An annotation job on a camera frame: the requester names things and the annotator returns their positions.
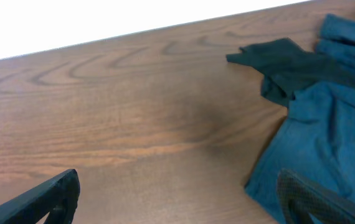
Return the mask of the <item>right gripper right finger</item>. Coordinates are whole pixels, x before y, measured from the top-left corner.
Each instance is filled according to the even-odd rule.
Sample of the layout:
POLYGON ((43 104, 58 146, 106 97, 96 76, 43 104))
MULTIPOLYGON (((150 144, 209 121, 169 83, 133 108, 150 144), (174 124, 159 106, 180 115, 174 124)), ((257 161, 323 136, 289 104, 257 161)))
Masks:
POLYGON ((283 169, 277 180, 277 195, 284 219, 289 224, 355 224, 355 203, 340 197, 290 170, 283 169))

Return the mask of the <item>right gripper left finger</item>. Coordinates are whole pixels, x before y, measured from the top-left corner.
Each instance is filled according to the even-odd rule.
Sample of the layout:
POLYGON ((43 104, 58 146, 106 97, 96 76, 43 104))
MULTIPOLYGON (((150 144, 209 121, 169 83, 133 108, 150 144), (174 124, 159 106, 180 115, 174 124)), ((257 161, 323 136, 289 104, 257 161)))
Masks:
POLYGON ((0 205, 0 224, 37 223, 43 217, 46 223, 71 224, 79 195, 77 171, 65 170, 0 205))

